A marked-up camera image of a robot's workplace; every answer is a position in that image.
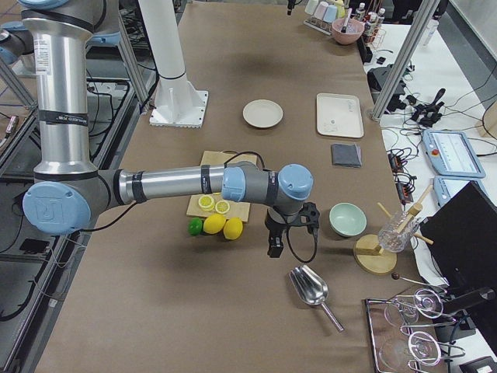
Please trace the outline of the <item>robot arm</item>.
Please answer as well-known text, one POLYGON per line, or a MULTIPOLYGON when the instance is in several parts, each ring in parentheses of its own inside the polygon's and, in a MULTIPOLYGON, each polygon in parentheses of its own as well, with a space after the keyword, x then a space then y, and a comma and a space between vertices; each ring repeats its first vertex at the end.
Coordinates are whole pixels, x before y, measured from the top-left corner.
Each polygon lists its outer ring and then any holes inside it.
POLYGON ((220 193, 225 200, 267 206, 268 254, 288 246, 289 231, 318 233, 319 213, 308 198, 310 171, 290 164, 270 171, 250 162, 162 171, 101 170, 89 155, 86 44, 118 35, 115 1, 24 1, 23 25, 34 42, 41 160, 23 197, 23 213, 42 232, 87 228, 104 211, 160 197, 220 193))

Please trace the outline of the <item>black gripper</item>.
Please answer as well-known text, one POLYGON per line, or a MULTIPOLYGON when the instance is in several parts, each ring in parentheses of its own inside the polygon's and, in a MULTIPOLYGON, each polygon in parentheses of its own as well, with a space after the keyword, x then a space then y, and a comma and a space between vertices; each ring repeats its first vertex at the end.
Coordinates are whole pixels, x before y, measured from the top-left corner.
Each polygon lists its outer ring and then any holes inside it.
POLYGON ((297 4, 296 0, 288 0, 287 1, 287 15, 290 16, 294 10, 295 5, 297 4))
POLYGON ((287 243, 290 243, 289 231, 290 223, 296 219, 296 214, 283 214, 276 208, 270 207, 266 212, 265 226, 269 231, 268 236, 268 252, 269 257, 280 258, 283 252, 283 235, 287 239, 287 243))

